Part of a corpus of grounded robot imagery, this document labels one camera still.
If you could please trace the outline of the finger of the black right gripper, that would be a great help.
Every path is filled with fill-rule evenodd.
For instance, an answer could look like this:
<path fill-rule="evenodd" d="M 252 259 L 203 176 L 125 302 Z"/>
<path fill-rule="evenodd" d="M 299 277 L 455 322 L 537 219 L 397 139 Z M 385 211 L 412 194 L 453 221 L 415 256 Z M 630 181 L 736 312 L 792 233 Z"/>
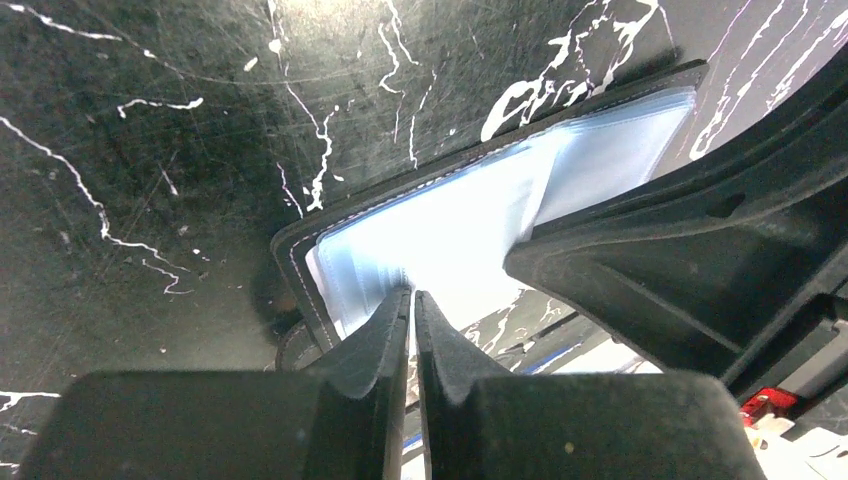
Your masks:
<path fill-rule="evenodd" d="M 759 388 L 847 283 L 847 53 L 702 158 L 545 223 L 505 260 L 671 369 Z"/>

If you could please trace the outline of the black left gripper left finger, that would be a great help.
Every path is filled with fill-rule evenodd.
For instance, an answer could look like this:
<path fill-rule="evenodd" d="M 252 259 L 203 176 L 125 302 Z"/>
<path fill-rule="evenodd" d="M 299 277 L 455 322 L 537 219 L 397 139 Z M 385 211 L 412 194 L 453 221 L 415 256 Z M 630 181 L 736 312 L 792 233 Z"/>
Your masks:
<path fill-rule="evenodd" d="M 96 373 L 62 396 L 22 479 L 396 479 L 411 292 L 294 372 Z"/>

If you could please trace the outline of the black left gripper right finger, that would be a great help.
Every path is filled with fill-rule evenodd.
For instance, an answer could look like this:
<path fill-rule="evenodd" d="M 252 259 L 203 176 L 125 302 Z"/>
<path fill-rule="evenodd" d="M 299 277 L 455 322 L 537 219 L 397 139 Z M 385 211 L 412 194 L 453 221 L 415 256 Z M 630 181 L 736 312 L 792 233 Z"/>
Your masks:
<path fill-rule="evenodd" d="M 431 479 L 760 479 L 738 407 L 716 379 L 521 375 L 414 300 Z"/>

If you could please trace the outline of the black card holder wallet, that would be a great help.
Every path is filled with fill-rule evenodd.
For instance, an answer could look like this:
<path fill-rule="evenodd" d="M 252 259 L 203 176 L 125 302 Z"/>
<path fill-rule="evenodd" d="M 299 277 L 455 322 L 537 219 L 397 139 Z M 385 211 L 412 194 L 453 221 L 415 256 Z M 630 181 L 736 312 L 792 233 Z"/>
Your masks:
<path fill-rule="evenodd" d="M 430 292 L 458 329 L 497 310 L 520 288 L 510 249 L 648 182 L 708 70 L 694 60 L 615 87 L 280 230 L 271 250 L 299 320 L 276 368 L 314 362 L 398 287 Z"/>

